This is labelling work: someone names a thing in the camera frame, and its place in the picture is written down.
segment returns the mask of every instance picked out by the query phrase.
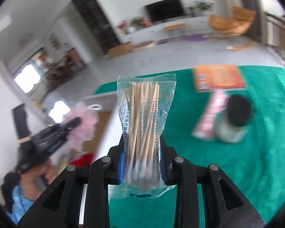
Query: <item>green tablecloth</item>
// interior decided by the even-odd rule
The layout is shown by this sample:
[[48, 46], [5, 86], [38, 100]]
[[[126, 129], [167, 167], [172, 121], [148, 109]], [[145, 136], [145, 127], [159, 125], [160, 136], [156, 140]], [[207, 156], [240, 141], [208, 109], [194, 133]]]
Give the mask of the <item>green tablecloth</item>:
[[[285, 201], [285, 69], [241, 66], [240, 70], [247, 90], [229, 93], [249, 97], [255, 112], [241, 142], [228, 145], [191, 136], [209, 97], [209, 93], [195, 92], [191, 69], [170, 72], [176, 74], [177, 84], [163, 136], [168, 146], [193, 164], [218, 164], [268, 222]], [[96, 93], [114, 90], [116, 82], [102, 85]], [[199, 198], [203, 227], [201, 191]], [[176, 189], [153, 199], [113, 199], [109, 204], [111, 226], [172, 227], [175, 199]]]

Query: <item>floor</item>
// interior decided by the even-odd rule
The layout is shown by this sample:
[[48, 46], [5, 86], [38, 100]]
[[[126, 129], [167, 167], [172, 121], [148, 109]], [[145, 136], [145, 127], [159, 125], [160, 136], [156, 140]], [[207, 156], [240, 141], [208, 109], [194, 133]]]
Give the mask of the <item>floor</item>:
[[102, 57], [89, 63], [86, 70], [51, 92], [44, 100], [43, 107], [50, 111], [59, 100], [72, 107], [81, 98], [92, 95], [100, 85], [117, 81], [120, 75], [139, 76], [208, 64], [284, 67], [283, 61], [272, 49], [258, 43], [240, 51], [227, 50], [227, 46], [240, 47], [248, 42], [249, 39], [242, 36], [202, 42], [171, 39], [171, 42], [114, 59]]

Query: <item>window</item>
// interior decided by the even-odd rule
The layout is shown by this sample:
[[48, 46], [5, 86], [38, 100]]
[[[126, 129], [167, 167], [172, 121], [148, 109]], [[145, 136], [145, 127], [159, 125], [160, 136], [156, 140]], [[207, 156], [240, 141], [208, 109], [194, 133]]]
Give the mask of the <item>window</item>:
[[63, 116], [69, 111], [70, 108], [63, 101], [57, 101], [54, 108], [49, 112], [49, 116], [53, 118], [56, 123], [61, 123]]
[[15, 81], [25, 93], [29, 93], [40, 81], [40, 75], [33, 65], [29, 64], [16, 76]]

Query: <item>glass jar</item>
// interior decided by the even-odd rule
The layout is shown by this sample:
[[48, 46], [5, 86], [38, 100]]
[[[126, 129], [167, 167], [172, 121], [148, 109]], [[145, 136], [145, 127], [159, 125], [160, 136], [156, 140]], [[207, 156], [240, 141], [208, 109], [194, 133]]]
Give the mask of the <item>glass jar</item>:
[[217, 115], [214, 128], [216, 137], [226, 143], [239, 142], [248, 131], [251, 116], [251, 103], [241, 95], [231, 95], [227, 109]]

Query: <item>white cabinet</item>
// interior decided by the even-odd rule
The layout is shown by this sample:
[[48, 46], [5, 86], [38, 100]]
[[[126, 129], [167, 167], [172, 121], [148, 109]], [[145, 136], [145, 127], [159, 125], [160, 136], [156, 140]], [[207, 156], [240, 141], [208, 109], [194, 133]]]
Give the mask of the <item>white cabinet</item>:
[[[187, 24], [187, 27], [185, 29], [187, 35], [194, 33], [210, 33], [211, 29], [208, 26], [208, 19], [208, 17], [193, 17], [180, 19], [177, 21], [165, 22], [128, 35], [121, 36], [121, 41], [122, 43], [132, 41], [133, 44], [139, 44], [149, 40], [167, 39], [169, 38], [169, 32], [165, 32], [163, 29], [167, 26], [173, 26], [177, 24]], [[171, 33], [172, 37], [181, 36], [182, 34], [182, 30], [175, 30], [175, 32]]]

